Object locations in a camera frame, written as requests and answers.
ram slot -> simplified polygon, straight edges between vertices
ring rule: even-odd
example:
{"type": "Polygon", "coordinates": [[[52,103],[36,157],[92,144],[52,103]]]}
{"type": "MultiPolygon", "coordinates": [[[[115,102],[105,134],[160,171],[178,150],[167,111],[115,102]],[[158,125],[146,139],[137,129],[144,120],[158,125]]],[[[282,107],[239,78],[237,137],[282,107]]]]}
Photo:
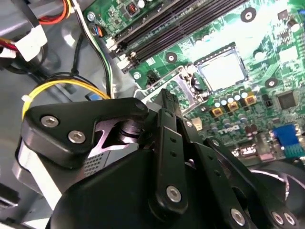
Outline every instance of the ram slot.
{"type": "Polygon", "coordinates": [[[130,44],[135,43],[148,33],[164,26],[170,20],[186,11],[195,2],[198,2],[198,0],[180,0],[175,2],[173,6],[167,7],[168,9],[165,9],[164,4],[154,7],[152,11],[140,17],[115,36],[119,47],[116,51],[117,54],[121,54],[130,44]]]}
{"type": "Polygon", "coordinates": [[[181,19],[178,23],[170,26],[146,42],[145,45],[137,47],[133,52],[136,53],[138,63],[142,63],[150,57],[160,53],[169,46],[174,45],[179,40],[191,35],[193,32],[211,23],[215,19],[228,13],[232,9],[245,3],[247,0],[219,0],[209,2],[201,8],[194,11],[193,14],[181,19]]]}

microchip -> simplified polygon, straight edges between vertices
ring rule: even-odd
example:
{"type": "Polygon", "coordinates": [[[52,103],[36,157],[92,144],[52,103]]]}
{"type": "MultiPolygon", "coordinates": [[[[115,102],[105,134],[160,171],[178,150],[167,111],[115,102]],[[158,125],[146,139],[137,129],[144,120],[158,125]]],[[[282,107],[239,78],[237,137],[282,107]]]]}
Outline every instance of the microchip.
{"type": "Polygon", "coordinates": [[[238,107],[237,102],[233,102],[233,103],[228,104],[228,108],[230,109],[230,111],[235,111],[235,110],[237,110],[239,107],[238,107]]]}
{"type": "Polygon", "coordinates": [[[284,20],[284,19],[288,18],[289,17],[288,11],[284,10],[282,12],[279,12],[277,14],[277,17],[278,17],[279,20],[284,20]]]}
{"type": "Polygon", "coordinates": [[[212,110],[212,113],[214,114],[215,117],[219,117],[222,116],[224,113],[221,110],[221,108],[215,108],[212,110]]]}
{"type": "Polygon", "coordinates": [[[252,105],[252,104],[255,104],[256,103],[256,98],[254,95],[251,95],[247,98],[245,98],[245,102],[248,106],[252,105]]]}
{"type": "Polygon", "coordinates": [[[295,100],[294,91],[284,92],[281,94],[278,94],[277,100],[281,106],[282,110],[288,109],[290,107],[294,107],[297,105],[297,102],[295,100]]]}
{"type": "Polygon", "coordinates": [[[136,7],[136,5],[133,2],[129,3],[126,6],[126,9],[131,16],[134,15],[138,11],[138,8],[136,7]]]}

cable tie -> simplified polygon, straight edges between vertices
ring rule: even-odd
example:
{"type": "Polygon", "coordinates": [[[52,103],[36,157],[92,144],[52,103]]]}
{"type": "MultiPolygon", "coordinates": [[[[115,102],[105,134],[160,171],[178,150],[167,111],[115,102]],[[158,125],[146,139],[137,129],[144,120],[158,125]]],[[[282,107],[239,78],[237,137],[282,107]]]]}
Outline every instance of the cable tie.
{"type": "Polygon", "coordinates": [[[21,100],[24,102],[30,102],[30,103],[33,102],[33,99],[28,94],[25,94],[24,96],[22,96],[21,100]]]}

black plastic bracket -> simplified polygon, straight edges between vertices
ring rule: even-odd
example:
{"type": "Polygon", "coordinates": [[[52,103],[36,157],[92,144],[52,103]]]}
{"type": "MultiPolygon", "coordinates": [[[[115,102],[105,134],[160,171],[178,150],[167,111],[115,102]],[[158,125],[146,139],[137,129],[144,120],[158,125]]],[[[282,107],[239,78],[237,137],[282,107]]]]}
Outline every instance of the black plastic bracket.
{"type": "Polygon", "coordinates": [[[252,221],[258,228],[299,228],[298,220],[288,208],[270,190],[268,190],[234,155],[216,138],[207,138],[204,144],[213,149],[226,161],[229,170],[236,172],[239,182],[247,186],[252,193],[252,200],[249,201],[248,211],[252,221]]]}
{"type": "Polygon", "coordinates": [[[25,114],[21,137],[32,151],[66,168],[81,167],[94,146],[96,131],[102,131],[99,144],[106,140],[119,122],[144,120],[148,108],[138,99],[89,101],[33,107],[25,114]],[[41,119],[51,115],[59,120],[56,127],[45,127],[41,119]],[[68,139],[70,131],[84,133],[86,139],[75,144],[68,139]]]}

motherboard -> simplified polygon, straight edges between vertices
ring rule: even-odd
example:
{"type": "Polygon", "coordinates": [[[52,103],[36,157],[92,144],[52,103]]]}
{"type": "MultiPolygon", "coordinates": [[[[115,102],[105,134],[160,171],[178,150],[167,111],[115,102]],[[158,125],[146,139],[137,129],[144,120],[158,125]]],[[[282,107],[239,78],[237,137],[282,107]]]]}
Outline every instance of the motherboard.
{"type": "Polygon", "coordinates": [[[84,15],[134,97],[167,88],[203,138],[237,156],[304,154],[303,0],[97,0],[84,15]]]}

